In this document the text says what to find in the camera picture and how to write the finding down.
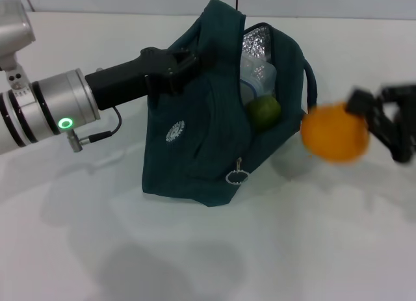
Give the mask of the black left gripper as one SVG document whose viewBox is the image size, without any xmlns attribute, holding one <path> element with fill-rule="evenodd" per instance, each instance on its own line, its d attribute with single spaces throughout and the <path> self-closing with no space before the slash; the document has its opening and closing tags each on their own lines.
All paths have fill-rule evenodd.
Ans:
<svg viewBox="0 0 416 301">
<path fill-rule="evenodd" d="M 190 82 L 212 70 L 215 63 L 215 49 L 181 49 L 171 53 L 148 47 L 136 59 L 88 74 L 85 80 L 98 109 L 106 110 L 143 96 L 180 95 Z"/>
</svg>

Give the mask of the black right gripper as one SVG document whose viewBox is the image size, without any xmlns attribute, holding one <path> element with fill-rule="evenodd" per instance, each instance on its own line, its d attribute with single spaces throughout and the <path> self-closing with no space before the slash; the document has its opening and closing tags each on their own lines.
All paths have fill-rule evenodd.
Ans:
<svg viewBox="0 0 416 301">
<path fill-rule="evenodd" d="M 384 115 L 384 103 L 396 103 L 391 121 Z M 415 85 L 387 86 L 381 95 L 355 89 L 346 102 L 346 112 L 367 120 L 368 130 L 399 164 L 409 164 L 415 153 Z"/>
</svg>

